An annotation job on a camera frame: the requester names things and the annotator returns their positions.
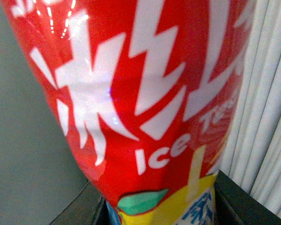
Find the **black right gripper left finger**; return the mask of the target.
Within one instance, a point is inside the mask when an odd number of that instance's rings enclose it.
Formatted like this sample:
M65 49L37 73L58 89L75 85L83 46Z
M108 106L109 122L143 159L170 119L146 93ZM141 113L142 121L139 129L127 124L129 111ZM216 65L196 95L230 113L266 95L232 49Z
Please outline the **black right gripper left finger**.
M105 199L88 182L77 197L51 222L52 225L106 225Z

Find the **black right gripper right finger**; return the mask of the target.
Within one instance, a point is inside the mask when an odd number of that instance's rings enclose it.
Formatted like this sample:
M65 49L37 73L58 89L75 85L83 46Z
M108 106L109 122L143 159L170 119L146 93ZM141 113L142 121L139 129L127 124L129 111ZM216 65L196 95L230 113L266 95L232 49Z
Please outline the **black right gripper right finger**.
M215 184L216 214L220 225L281 225L281 219L265 208L222 171Z

